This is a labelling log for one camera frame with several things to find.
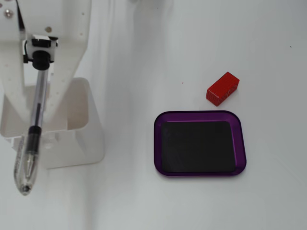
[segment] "white table surface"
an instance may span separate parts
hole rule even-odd
[[[307,229],[307,1],[93,0],[89,79],[105,134],[98,164],[41,169],[21,196],[0,139],[1,230]],[[227,71],[238,90],[216,108]],[[232,178],[165,178],[154,167],[164,111],[229,110],[247,167]]]

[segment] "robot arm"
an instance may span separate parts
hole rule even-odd
[[[50,92],[44,120],[50,121],[86,51],[91,0],[16,0],[1,1],[0,8],[0,71],[5,94],[24,121],[30,110],[24,93],[24,40],[28,59],[43,50],[54,61]],[[40,47],[34,39],[50,41]]]
[[[87,48],[90,10],[91,0],[0,2],[2,84],[21,119],[30,121],[14,169],[17,188],[23,195],[31,192],[36,178],[43,114],[45,121],[52,119]],[[31,114],[24,85],[24,63],[28,62],[38,70]],[[53,62],[46,98],[48,69]]]

